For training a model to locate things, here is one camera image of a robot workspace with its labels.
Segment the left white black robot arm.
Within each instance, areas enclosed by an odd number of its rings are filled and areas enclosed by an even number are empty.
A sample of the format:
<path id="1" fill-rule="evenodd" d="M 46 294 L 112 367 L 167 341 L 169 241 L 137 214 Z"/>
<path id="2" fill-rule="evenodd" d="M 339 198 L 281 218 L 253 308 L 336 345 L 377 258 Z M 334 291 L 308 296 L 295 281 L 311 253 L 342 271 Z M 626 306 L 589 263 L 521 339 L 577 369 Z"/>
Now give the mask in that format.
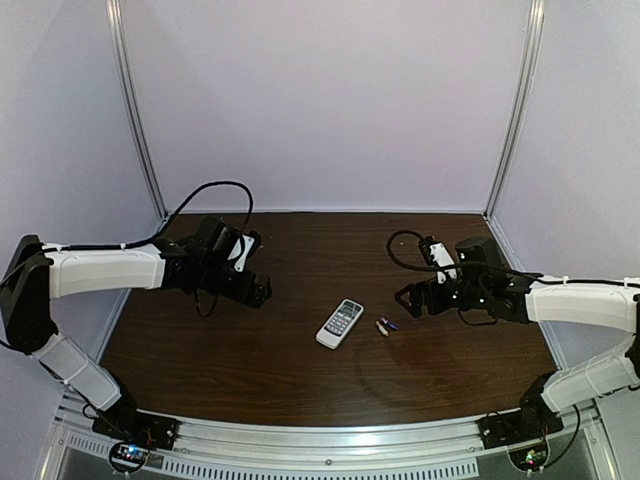
<path id="1" fill-rule="evenodd" d="M 94 409 L 123 444 L 137 442 L 144 424 L 126 388 L 56 325 L 50 303 L 96 291 L 205 292 L 258 309 L 272 295 L 268 276 L 246 268 L 261 242 L 208 216 L 179 240 L 141 244 L 71 246 L 24 236 L 1 281 L 2 346 L 38 361 Z"/>

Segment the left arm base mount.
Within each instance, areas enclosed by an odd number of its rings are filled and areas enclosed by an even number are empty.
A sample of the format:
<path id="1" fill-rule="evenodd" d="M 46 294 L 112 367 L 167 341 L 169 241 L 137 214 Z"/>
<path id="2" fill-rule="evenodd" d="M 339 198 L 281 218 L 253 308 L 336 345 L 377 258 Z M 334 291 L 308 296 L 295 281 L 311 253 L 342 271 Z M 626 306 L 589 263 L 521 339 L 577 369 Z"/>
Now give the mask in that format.
<path id="1" fill-rule="evenodd" d="M 116 474 L 129 478 L 140 471 L 152 453 L 171 451 L 177 439 L 180 422 L 172 417 L 136 411 L 133 424 L 124 427 L 105 413 L 86 414 L 92 431 L 115 441 L 107 453 L 107 461 Z"/>

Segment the white remote control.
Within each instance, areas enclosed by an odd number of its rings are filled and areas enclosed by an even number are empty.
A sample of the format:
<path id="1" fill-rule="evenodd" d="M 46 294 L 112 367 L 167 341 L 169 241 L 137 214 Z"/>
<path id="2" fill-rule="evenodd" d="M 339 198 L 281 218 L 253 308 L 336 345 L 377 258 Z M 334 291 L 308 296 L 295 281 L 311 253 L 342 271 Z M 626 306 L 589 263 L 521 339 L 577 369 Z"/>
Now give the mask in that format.
<path id="1" fill-rule="evenodd" d="M 337 349 L 363 313 L 364 307 L 361 304 L 351 299 L 342 300 L 317 331 L 316 342 L 328 349 Z"/>

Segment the gold AAA battery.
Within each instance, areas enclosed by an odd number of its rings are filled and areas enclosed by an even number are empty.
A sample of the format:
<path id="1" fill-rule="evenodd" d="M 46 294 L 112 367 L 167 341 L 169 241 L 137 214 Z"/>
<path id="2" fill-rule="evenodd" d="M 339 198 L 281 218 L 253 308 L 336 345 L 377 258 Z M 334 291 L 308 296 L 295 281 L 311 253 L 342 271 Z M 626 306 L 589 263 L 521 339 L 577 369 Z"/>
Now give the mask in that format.
<path id="1" fill-rule="evenodd" d="M 380 322 L 376 322 L 375 326 L 376 326 L 377 330 L 381 333 L 382 336 L 384 336 L 384 337 L 388 337 L 389 336 L 388 330 Z"/>

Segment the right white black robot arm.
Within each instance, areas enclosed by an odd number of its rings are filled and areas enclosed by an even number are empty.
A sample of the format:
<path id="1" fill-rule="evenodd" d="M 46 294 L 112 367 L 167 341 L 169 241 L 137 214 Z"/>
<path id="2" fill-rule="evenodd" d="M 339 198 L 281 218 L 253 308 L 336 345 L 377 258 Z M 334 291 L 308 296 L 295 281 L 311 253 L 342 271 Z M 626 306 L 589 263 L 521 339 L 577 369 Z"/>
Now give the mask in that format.
<path id="1" fill-rule="evenodd" d="M 564 322 L 613 328 L 625 333 L 620 345 L 569 369 L 540 376 L 521 397 L 509 431 L 530 442 L 561 428 L 560 411 L 586 400 L 639 385 L 639 282 L 545 276 L 506 267 L 490 237 L 460 241 L 453 252 L 431 236 L 418 238 L 424 259 L 406 270 L 430 273 L 410 283 L 395 300 L 410 316 L 449 310 L 483 311 L 495 324 Z"/>

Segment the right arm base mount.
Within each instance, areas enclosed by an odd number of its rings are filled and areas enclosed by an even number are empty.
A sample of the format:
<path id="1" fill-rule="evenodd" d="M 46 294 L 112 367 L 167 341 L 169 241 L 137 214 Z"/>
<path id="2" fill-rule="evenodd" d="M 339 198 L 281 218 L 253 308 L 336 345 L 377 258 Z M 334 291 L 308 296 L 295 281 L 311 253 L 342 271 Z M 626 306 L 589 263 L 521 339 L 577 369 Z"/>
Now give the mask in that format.
<path id="1" fill-rule="evenodd" d="M 529 416 L 523 410 L 490 412 L 476 421 L 485 450 L 506 447 L 511 465 L 527 475 L 541 473 L 551 463 L 549 435 L 561 432 L 555 414 Z"/>

